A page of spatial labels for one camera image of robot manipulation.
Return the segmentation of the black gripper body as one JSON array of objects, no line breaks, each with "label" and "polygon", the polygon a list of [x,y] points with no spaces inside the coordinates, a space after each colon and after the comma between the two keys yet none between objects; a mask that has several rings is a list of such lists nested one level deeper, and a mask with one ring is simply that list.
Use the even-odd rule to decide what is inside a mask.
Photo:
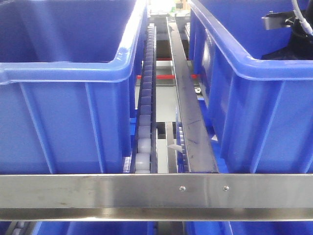
[{"label": "black gripper body", "polygon": [[292,12],[269,13],[263,17],[265,28],[291,28],[288,44],[274,52],[264,54],[263,60],[312,60],[313,37],[305,33],[300,21]]}]

